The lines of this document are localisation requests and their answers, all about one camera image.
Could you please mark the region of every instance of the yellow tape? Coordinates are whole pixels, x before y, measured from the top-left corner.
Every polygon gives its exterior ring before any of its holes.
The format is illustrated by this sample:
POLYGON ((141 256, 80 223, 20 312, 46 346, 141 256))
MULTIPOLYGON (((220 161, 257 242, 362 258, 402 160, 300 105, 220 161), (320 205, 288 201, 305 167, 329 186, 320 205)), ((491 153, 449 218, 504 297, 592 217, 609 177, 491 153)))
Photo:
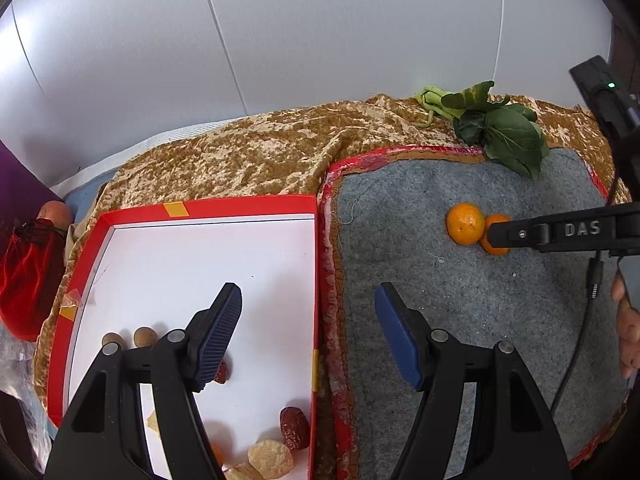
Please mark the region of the yellow tape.
POLYGON ((313 364, 312 364, 312 370, 311 370, 311 391, 312 392, 317 392, 318 391, 318 349, 314 348, 314 353, 313 353, 313 364))
POLYGON ((169 216, 189 216, 187 208, 184 206, 184 202, 167 202, 164 208, 169 213, 169 216))
POLYGON ((73 321, 76 318, 77 310, 78 310, 78 307, 76 306, 61 306, 60 316, 66 317, 69 321, 73 321))

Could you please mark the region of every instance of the green leafy vegetable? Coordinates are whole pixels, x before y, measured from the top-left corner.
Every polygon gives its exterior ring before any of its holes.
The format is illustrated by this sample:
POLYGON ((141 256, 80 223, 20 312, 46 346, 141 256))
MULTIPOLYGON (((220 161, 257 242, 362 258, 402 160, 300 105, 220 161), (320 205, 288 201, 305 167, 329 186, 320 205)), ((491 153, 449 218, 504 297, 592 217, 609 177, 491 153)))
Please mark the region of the green leafy vegetable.
POLYGON ((520 103, 512 103, 510 105, 506 105, 505 108, 509 110, 515 110, 517 113, 524 115, 527 120, 535 123, 538 120, 538 114, 535 113, 531 108, 527 108, 525 105, 521 105, 520 103))
POLYGON ((489 97, 489 89, 494 84, 493 81, 482 81, 457 94, 446 94, 442 97, 442 105, 456 110, 466 110, 475 104, 485 103, 489 97))
POLYGON ((485 155, 516 173, 532 179, 540 175, 542 159, 549 154, 538 115, 510 97, 489 97, 493 81, 483 81, 462 92, 451 93, 425 86, 416 100, 425 110, 453 121, 456 136, 466 144, 479 144, 485 155))
POLYGON ((459 139, 473 146, 480 141, 480 135, 484 129, 484 114, 474 110, 467 110, 460 116, 460 120, 454 120, 453 129, 459 139))

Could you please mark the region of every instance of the metal screw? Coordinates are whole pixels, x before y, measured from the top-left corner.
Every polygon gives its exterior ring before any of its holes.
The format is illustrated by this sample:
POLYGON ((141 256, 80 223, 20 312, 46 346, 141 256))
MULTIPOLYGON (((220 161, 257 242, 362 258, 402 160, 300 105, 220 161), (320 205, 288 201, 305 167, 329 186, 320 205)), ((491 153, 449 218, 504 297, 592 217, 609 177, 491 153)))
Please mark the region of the metal screw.
POLYGON ((515 350, 515 347, 508 341, 500 341, 498 343, 498 349, 503 354, 511 354, 515 350))
POLYGON ((444 343, 447 339, 449 339, 449 334, 447 334, 444 330, 440 330, 437 328, 433 332, 431 332, 431 339, 437 341, 438 343, 444 343))
POLYGON ((166 338, 171 343, 179 343, 184 339, 184 330, 171 330, 166 338))
POLYGON ((118 343, 107 343, 105 346, 102 347, 102 353, 105 355, 113 355, 118 351, 118 343))

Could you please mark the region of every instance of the vegetable leaf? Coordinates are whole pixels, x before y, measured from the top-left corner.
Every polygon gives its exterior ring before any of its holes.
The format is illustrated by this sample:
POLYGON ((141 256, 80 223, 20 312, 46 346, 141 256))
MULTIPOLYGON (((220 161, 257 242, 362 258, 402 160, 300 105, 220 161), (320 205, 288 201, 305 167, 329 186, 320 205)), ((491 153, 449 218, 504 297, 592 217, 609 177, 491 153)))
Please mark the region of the vegetable leaf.
POLYGON ((540 153, 542 157, 549 156, 549 145, 546 143, 546 139, 542 139, 542 146, 540 147, 540 153))
POLYGON ((489 137, 484 145, 484 154, 492 160, 513 156, 509 147, 499 137, 489 137))
POLYGON ((453 127, 456 136, 465 141, 468 146, 473 146, 480 141, 480 135, 484 129, 484 114, 473 110, 467 110, 462 114, 460 120, 454 122, 453 127))
POLYGON ((540 139, 542 139, 542 137, 543 137, 543 136, 542 136, 542 128, 540 128, 540 125, 539 125, 539 124, 536 124, 536 123, 533 123, 533 122, 531 122, 531 124, 533 124, 533 127, 536 129, 536 131, 537 131, 537 133, 538 133, 538 137, 539 137, 540 139))
POLYGON ((523 164, 537 164, 542 159, 542 140, 533 124, 514 110, 498 108, 485 115, 485 125, 490 135, 500 139, 511 155, 523 164))
POLYGON ((456 110, 464 110, 471 108, 475 104, 484 103, 487 101, 489 88, 494 84, 493 81, 483 81, 464 89, 462 92, 446 94, 442 96, 442 106, 456 110))
POLYGON ((540 170, 542 169, 540 163, 537 164, 526 164, 529 173, 531 174, 532 180, 537 180, 540 176, 540 170))
POLYGON ((516 173, 526 176, 527 178, 533 178, 533 175, 529 173, 527 167, 522 164, 517 158, 514 156, 507 156, 505 158, 498 159, 498 162, 505 165, 511 171, 515 171, 516 173))
POLYGON ((512 103, 510 105, 506 105, 506 108, 509 110, 515 110, 517 113, 524 115, 528 121, 532 123, 538 120, 538 114, 535 113, 531 108, 527 108, 525 105, 521 105, 520 103, 512 103))
POLYGON ((505 95, 502 101, 485 101, 476 103, 470 110, 479 110, 481 112, 488 112, 489 110, 495 110, 496 108, 504 108, 504 105, 511 100, 511 96, 505 95))

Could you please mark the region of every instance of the light blue cloth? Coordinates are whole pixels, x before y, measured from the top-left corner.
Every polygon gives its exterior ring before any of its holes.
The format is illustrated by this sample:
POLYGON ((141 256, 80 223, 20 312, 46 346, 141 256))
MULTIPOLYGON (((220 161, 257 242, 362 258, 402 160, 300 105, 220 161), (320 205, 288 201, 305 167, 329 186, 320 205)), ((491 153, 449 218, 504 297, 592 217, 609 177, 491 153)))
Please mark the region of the light blue cloth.
POLYGON ((79 222, 86 216, 91 202, 94 201, 95 196, 98 194, 100 186, 110 181, 117 170, 116 168, 115 170, 107 171, 65 196, 65 204, 73 212, 74 222, 79 222))

